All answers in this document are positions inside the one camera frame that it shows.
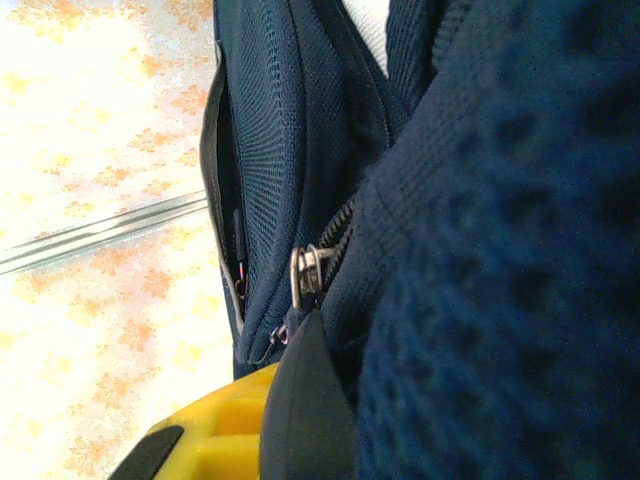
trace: orange floral pattern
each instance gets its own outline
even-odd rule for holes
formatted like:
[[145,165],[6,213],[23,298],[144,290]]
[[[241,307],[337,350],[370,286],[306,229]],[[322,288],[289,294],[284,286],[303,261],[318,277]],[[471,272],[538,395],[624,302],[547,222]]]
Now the orange floral pattern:
[[210,1],[14,0],[0,24],[21,52],[0,62],[0,253],[202,189]]
[[200,212],[0,276],[7,478],[107,478],[149,427],[231,381],[212,245]]

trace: navy blue backpack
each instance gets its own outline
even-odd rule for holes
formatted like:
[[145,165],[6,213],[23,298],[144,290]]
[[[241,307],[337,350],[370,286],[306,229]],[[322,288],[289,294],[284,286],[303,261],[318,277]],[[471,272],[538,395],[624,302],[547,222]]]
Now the navy blue backpack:
[[640,477],[638,3],[349,3],[215,3],[234,374],[315,332],[344,396],[338,473],[262,477]]

